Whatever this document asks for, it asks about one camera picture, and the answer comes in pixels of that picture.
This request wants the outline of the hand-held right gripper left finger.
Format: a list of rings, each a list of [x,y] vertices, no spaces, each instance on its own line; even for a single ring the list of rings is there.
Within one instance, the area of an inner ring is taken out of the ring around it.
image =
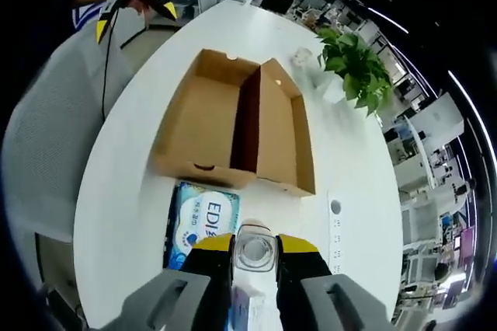
[[[128,295],[104,330],[223,330],[231,305],[235,235],[200,240],[180,270],[165,269]]]

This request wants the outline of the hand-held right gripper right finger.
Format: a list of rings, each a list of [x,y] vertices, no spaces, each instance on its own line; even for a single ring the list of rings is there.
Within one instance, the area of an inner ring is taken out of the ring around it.
[[[388,330],[385,305],[345,274],[332,274],[316,246],[276,236],[276,304],[285,330]]]

